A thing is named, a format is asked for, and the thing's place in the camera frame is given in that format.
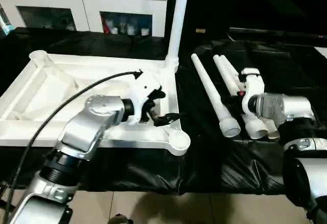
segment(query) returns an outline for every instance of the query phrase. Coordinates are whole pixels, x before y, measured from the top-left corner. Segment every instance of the black cable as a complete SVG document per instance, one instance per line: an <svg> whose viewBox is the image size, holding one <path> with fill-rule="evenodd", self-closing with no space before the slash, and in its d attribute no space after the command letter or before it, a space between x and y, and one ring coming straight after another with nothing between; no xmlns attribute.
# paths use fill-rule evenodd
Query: black cable
<svg viewBox="0 0 327 224"><path fill-rule="evenodd" d="M110 77L106 77L106 78L103 78L93 84L91 84L90 86L84 88L83 90L79 91L78 93L74 94L73 96L71 96L68 100L66 100L64 103L62 103L43 123L42 125L39 127L39 129L35 132L35 134L33 135L33 137L31 138L31 140L29 141L28 145L26 146L26 149L23 153L23 155L21 156L20 158L20 162L19 162L19 165L17 167L17 170L16 170L16 173L15 173L15 176L13 178L13 181L12 181L12 184L11 184L11 188L10 188L10 191L9 191L9 197L8 197L8 201L7 201L7 204L6 204L6 210L5 210L5 214L4 214L4 219L3 219L3 224L7 224L8 222L8 217L9 217L9 212L10 212L10 209L11 209L11 202L12 202L12 198L13 198L13 195L14 195L14 190L15 190L15 187L17 185L17 182L18 182L18 178L19 178L19 174L20 174L20 171L21 171L21 168L24 164L24 161L26 159L26 156L28 154L28 152L30 151L35 139L38 137L38 135L40 134L40 132L44 129L44 127L50 122L50 120L61 110L63 109L67 104L69 104L71 101L73 101L74 99L76 99L77 97L79 97L81 94L85 93L86 91L90 90L91 88L93 88L94 86L97 86L98 84L100 83L103 83L105 81L108 81L112 78L116 78L116 77L121 77L121 76L126 76L126 75L134 75L135 78L139 77L140 74L142 72L124 72L124 73L119 73L119 74L115 74L115 75L112 75Z"/></svg>

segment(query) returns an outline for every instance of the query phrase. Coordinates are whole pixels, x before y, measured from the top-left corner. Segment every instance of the bottle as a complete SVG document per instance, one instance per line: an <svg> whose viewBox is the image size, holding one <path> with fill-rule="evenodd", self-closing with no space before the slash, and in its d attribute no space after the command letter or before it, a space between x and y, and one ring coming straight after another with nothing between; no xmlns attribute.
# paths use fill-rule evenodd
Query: bottle
<svg viewBox="0 0 327 224"><path fill-rule="evenodd" d="M127 33L127 17L126 16L121 16L119 20L119 32L122 34Z"/></svg>
<svg viewBox="0 0 327 224"><path fill-rule="evenodd" d="M137 35L137 18L133 17L127 25L127 35L135 36Z"/></svg>

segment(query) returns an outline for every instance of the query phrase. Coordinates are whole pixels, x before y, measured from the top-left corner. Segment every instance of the black tablecloth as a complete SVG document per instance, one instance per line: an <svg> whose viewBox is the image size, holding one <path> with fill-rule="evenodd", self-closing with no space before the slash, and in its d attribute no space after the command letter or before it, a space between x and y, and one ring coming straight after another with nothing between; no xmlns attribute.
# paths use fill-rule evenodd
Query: black tablecloth
<svg viewBox="0 0 327 224"><path fill-rule="evenodd" d="M191 137L184 156L158 149L99 148L81 188L89 191L155 191L160 193L231 192L282 194L282 148L276 142L232 141L222 136L219 121L191 62L190 48L180 50L176 74L182 129ZM164 60L167 45L161 38L109 36L90 32L16 29L0 41L2 94L29 61L28 54L94 55ZM314 48L269 46L244 42L207 42L197 47L203 65L223 98L227 97L213 54L225 54L241 70L257 67L269 92L303 95L322 121L327 121L326 59ZM242 133L239 139L248 139ZM8 181L23 147L1 147L0 180ZM33 148L19 187L28 185L50 148Z"/></svg>

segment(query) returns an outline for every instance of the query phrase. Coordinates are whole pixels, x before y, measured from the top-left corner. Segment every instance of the white tray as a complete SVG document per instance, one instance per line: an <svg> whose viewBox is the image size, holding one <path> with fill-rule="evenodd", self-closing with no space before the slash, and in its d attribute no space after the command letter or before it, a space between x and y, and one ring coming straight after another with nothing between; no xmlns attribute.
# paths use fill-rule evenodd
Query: white tray
<svg viewBox="0 0 327 224"><path fill-rule="evenodd" d="M0 97L0 146L26 146L42 122L64 100L97 80L126 71L141 69L158 80L166 93L165 98L156 100L155 109L160 116L178 112L174 68L166 67L165 61L57 55L45 51L32 52L30 59ZM89 96L104 94L127 98L132 81L132 75L115 78L77 98L52 119L34 146L54 146L66 122L82 110ZM182 132L179 120L162 127L152 124L150 120L112 127L106 131L101 146L162 148L174 155L187 151L190 138Z"/></svg>

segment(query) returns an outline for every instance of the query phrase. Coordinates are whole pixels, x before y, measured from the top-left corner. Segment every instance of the white vertical pole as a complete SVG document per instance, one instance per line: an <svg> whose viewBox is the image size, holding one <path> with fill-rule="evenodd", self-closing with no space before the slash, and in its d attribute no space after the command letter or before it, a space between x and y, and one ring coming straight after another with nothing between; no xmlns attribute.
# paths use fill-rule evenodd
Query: white vertical pole
<svg viewBox="0 0 327 224"><path fill-rule="evenodd" d="M166 65L173 66L175 71L177 71L178 68L178 50L187 1L188 0L176 0L168 54L166 56Z"/></svg>

